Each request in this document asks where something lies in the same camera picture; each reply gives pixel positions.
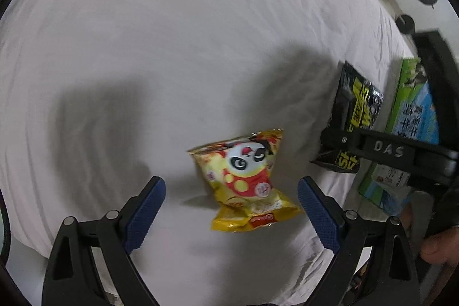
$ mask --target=silver screw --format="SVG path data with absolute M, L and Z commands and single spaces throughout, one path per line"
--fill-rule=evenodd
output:
M 75 218 L 67 217 L 67 218 L 64 219 L 64 225 L 70 226 L 74 221 L 75 221 Z
M 108 218 L 108 219 L 115 219 L 118 217 L 118 211 L 117 210 L 110 210 L 105 216 Z
M 357 219 L 357 217 L 359 216 L 357 212 L 353 210 L 346 210 L 345 215 L 346 215 L 346 218 L 351 219 L 351 220 Z
M 389 220 L 394 226 L 398 226 L 400 224 L 400 219 L 398 219 L 397 217 L 390 217 Z

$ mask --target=panda eye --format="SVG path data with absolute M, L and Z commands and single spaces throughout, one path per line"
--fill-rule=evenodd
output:
M 265 148 L 258 148 L 254 155 L 253 155 L 253 160 L 255 162 L 260 162 L 264 160 L 264 157 L 266 155 L 266 149 Z
M 247 161 L 239 157 L 231 157 L 230 162 L 231 165 L 233 165 L 233 167 L 237 170 L 245 170 L 245 168 L 247 167 Z

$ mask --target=yellow dot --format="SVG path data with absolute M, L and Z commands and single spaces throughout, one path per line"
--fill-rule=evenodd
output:
M 247 191 L 247 189 L 249 189 L 249 185 L 247 184 L 246 181 L 243 181 L 243 180 L 239 179 L 239 180 L 234 182 L 234 188 L 238 192 L 245 192 L 245 191 Z
M 234 177 L 231 174 L 225 175 L 225 182 L 226 183 L 231 183 L 231 182 L 233 182 L 233 180 L 234 180 Z

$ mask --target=yellow snack package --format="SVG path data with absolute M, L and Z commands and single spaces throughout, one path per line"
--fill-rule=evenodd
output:
M 302 210 L 269 180 L 282 130 L 268 130 L 188 151 L 221 203 L 212 230 L 251 231 Z

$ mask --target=panda face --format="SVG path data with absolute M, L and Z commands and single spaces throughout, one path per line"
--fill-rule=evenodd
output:
M 268 150 L 260 143 L 240 143 L 228 150 L 228 169 L 239 177 L 251 177 L 266 165 Z

